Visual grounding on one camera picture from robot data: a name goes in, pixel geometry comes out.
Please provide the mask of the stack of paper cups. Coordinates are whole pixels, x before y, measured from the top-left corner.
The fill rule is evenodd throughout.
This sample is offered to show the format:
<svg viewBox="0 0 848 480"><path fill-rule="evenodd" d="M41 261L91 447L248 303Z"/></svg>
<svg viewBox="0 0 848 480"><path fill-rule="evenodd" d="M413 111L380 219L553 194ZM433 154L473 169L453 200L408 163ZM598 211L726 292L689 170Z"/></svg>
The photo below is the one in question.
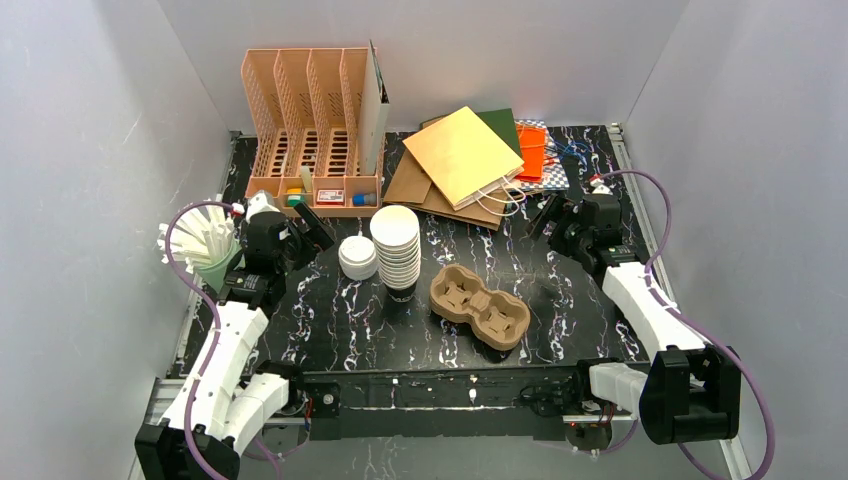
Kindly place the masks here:
<svg viewBox="0 0 848 480"><path fill-rule="evenodd" d="M404 303L415 296L421 270L420 224L416 214L400 205L379 209L370 221L378 274L390 298Z"/></svg>

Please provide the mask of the tan paper bag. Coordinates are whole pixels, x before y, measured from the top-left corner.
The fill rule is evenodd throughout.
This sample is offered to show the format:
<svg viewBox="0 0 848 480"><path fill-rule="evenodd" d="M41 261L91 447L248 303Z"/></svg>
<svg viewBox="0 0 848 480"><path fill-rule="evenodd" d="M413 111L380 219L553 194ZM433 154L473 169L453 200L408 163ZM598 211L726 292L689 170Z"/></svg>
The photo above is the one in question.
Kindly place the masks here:
<svg viewBox="0 0 848 480"><path fill-rule="evenodd" d="M433 185L458 211L523 172L523 159L470 107L441 118L404 140Z"/></svg>

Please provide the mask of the cardboard two-cup carrier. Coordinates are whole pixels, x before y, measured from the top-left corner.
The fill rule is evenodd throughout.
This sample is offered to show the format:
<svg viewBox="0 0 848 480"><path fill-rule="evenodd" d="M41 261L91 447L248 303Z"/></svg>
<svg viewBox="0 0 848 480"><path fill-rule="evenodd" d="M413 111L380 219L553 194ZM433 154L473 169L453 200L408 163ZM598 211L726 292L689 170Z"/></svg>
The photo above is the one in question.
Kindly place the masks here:
<svg viewBox="0 0 848 480"><path fill-rule="evenodd" d="M467 324L474 336L498 351L515 348L531 323L531 312L517 297L488 289L470 269L443 267L429 288L431 311L452 323Z"/></svg>

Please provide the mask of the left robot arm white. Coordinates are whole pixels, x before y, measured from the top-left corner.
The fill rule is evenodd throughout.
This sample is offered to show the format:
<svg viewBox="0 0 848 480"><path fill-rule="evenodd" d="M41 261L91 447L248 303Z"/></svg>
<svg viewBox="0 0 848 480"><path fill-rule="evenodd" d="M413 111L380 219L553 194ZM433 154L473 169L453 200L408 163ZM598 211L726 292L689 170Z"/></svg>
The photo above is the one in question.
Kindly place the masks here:
<svg viewBox="0 0 848 480"><path fill-rule="evenodd" d="M242 241L225 263L216 297L193 280L195 263L179 265L187 260L190 246L171 239L183 225L195 226L199 209L209 214L205 247L213 246L218 234L233 232L234 217L243 219ZM237 478L247 446L296 393L296 368L273 361L260 365L244 387L239 385L249 354L285 294L286 273L307 266L334 244L325 223L306 203L294 210L304 227L258 193L247 205L213 200L190 204L159 227L157 243L166 262L207 304L213 320L176 397L158 422L143 424L136 435L145 478Z"/></svg>

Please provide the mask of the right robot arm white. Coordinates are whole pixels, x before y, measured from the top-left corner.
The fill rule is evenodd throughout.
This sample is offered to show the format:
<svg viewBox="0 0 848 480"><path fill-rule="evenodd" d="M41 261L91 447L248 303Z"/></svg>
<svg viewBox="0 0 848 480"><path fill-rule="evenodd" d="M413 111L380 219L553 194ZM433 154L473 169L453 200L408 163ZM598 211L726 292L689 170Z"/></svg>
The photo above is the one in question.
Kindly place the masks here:
<svg viewBox="0 0 848 480"><path fill-rule="evenodd" d="M581 360L569 379L572 404L616 405L641 421L658 444L725 440L739 428L741 372L728 353L672 314L646 256L625 243L619 200L558 193L527 228L538 239L547 226L550 249L578 262L623 314L651 365L643 372L615 358Z"/></svg>

